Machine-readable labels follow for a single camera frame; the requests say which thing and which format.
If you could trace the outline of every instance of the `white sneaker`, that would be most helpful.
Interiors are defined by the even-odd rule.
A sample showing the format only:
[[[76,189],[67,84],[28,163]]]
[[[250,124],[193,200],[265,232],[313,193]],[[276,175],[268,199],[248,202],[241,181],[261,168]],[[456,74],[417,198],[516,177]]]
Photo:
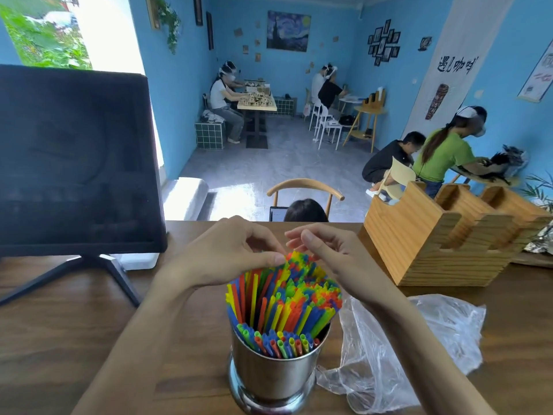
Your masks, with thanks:
[[[369,196],[372,198],[372,197],[374,197],[374,195],[376,195],[377,191],[371,191],[370,189],[367,189],[367,190],[365,191],[365,193],[366,193],[367,195],[369,195]],[[384,202],[386,201],[386,197],[385,197],[384,195],[378,194],[378,197],[379,197],[381,200],[383,200]]]

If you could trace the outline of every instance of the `green shirt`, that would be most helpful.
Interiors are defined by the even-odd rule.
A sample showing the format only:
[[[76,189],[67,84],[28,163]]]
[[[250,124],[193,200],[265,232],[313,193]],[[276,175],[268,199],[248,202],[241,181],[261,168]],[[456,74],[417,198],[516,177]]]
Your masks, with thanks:
[[[434,131],[426,139],[422,151],[436,133]],[[432,157],[423,164],[423,154],[420,153],[415,160],[413,170],[417,176],[431,182],[443,182],[448,169],[453,166],[463,166],[475,160],[471,146],[459,137],[459,134],[450,132],[447,138],[441,143],[432,154]]]

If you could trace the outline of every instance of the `green foliage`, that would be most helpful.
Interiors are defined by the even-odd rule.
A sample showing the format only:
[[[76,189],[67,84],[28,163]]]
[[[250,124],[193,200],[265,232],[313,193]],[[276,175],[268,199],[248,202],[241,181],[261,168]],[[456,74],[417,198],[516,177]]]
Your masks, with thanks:
[[[0,4],[35,19],[42,18],[48,12],[65,11],[59,0],[0,0]]]
[[[542,204],[543,207],[550,213],[553,213],[553,200],[545,193],[546,190],[553,190],[553,177],[549,172],[548,178],[544,179],[537,175],[530,175],[526,179],[532,182],[537,182],[537,185],[530,185],[526,182],[526,187],[522,188],[520,192],[522,195],[527,196],[531,199],[537,199]]]
[[[2,4],[0,16],[24,65],[92,69],[78,29],[60,31],[51,23],[30,21]]]
[[[176,53],[176,44],[179,37],[180,19],[176,11],[171,8],[171,5],[165,0],[155,0],[158,6],[159,21],[169,27],[169,36],[167,37],[167,45],[173,55]]]

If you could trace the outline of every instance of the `monitor stand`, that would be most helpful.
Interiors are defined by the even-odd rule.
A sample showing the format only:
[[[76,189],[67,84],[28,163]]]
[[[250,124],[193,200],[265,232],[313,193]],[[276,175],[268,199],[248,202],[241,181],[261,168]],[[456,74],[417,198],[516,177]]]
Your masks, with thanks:
[[[109,274],[114,278],[117,285],[121,287],[123,293],[129,298],[133,306],[138,307],[140,305],[140,299],[138,298],[138,293],[136,292],[133,284],[130,283],[125,270],[119,264],[119,261],[112,256],[101,254],[99,256],[77,256],[75,258],[70,258],[64,263],[58,265],[57,267],[51,269],[48,272],[45,272],[41,276],[29,281],[27,284],[24,284],[8,295],[0,299],[0,306],[3,306],[9,303],[12,300],[15,300],[19,297],[24,296],[25,294],[31,293],[36,289],[49,284],[52,281],[57,280],[65,275],[68,275],[70,272],[81,271],[83,269],[105,269]]]

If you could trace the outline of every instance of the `black shirt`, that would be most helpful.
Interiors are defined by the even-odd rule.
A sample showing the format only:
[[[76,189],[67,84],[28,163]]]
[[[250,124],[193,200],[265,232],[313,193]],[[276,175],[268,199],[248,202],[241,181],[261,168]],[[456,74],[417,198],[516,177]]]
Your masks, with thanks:
[[[330,109],[335,97],[340,93],[342,93],[340,86],[334,84],[330,80],[327,80],[323,83],[321,90],[319,90],[319,100],[321,100],[323,105]]]
[[[405,153],[400,142],[399,140],[393,140],[377,154],[372,156],[363,168],[363,179],[367,180],[367,176],[375,171],[390,169],[392,156],[406,166],[411,165],[412,159],[409,154]]]

